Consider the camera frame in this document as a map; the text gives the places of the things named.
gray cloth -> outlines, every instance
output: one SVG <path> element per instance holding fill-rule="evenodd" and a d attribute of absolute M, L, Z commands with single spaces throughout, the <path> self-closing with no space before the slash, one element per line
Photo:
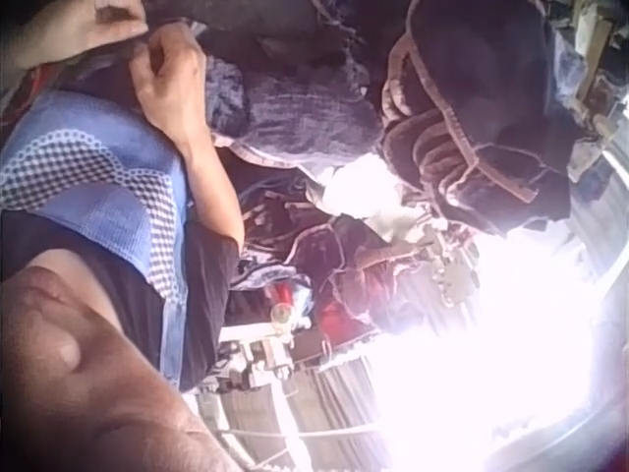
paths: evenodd
<path fill-rule="evenodd" d="M 214 59 L 207 74 L 207 120 L 240 146 L 297 166 L 343 165 L 372 151 L 381 122 L 359 89 L 357 67 L 240 71 Z"/>

skin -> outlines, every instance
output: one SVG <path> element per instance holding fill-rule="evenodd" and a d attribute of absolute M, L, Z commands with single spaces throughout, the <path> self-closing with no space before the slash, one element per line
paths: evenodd
<path fill-rule="evenodd" d="M 58 0 L 3 53 L 10 50 L 20 69 L 136 35 L 142 4 L 115 1 L 135 18 L 126 35 L 120 26 L 104 32 L 94 20 L 102 2 Z M 48 47 L 50 41 L 56 45 Z M 157 71 L 150 67 L 151 50 L 164 57 Z M 130 69 L 147 121 L 181 153 L 201 223 L 242 247 L 238 199 L 205 125 L 205 55 L 192 33 L 184 25 L 156 31 Z M 18 444 L 33 467 L 240 470 L 124 336 L 111 300 L 78 255 L 54 250 L 37 256 L 0 287 L 0 298 L 3 439 Z"/>

black sleeve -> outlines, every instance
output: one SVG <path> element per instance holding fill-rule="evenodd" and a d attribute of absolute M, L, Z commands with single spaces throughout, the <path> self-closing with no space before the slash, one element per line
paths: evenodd
<path fill-rule="evenodd" d="M 182 391 L 197 386 L 216 362 L 229 283 L 239 259 L 233 239 L 220 236 L 195 220 L 186 223 L 185 231 L 188 313 Z"/>

wire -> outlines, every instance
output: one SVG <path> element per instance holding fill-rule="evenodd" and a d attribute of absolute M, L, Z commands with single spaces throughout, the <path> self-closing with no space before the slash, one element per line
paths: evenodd
<path fill-rule="evenodd" d="M 284 435 L 281 433 L 263 433 L 255 431 L 243 431 L 243 430 L 220 430 L 211 429 L 213 433 L 220 435 L 233 435 L 245 438 L 269 438 L 278 440 L 293 440 L 300 438 L 335 438 L 339 436 L 354 436 L 354 435 L 366 435 L 369 433 L 376 433 L 380 431 L 380 425 L 378 423 L 369 423 L 362 426 L 354 426 L 351 428 L 343 428 L 340 430 L 327 430 L 327 431 L 310 431 L 306 433 L 293 433 L 290 435 Z"/>

hand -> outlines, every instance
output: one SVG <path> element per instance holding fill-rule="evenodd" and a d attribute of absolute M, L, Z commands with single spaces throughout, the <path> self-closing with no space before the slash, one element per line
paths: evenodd
<path fill-rule="evenodd" d="M 157 71 L 151 67 L 151 56 L 163 61 Z M 138 46 L 130 62 L 144 116 L 182 152 L 198 136 L 208 134 L 205 64 L 193 32 L 181 23 L 158 29 L 148 45 Z"/>
<path fill-rule="evenodd" d="M 142 0 L 55 0 L 25 26 L 16 57 L 30 69 L 146 31 Z"/>

